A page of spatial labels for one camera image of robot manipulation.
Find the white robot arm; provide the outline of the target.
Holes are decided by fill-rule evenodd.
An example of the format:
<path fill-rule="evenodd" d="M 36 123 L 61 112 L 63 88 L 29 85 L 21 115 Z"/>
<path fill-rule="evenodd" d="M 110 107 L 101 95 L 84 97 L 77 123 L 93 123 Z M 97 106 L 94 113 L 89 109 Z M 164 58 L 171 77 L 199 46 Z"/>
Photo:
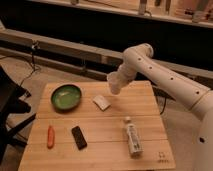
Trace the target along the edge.
<path fill-rule="evenodd" d="M 193 171 L 213 171 L 213 90 L 154 62 L 153 54 L 146 43 L 127 48 L 118 68 L 119 88 L 139 72 L 190 110 L 201 121 Z"/>

